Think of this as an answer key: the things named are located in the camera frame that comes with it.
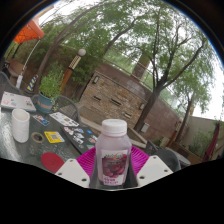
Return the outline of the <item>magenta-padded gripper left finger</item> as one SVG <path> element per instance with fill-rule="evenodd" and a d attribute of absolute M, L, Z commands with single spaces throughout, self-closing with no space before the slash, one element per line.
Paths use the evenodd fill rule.
<path fill-rule="evenodd" d="M 56 175 L 84 188 L 99 188 L 96 149 L 91 148 L 77 159 L 68 159 Z"/>

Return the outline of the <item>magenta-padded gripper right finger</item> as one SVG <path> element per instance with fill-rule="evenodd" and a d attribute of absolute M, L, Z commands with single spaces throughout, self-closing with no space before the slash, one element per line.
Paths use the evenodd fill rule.
<path fill-rule="evenodd" d="M 132 187 L 146 186 L 172 173 L 173 171 L 158 156 L 149 156 L 137 147 L 132 147 L 130 168 Z"/>

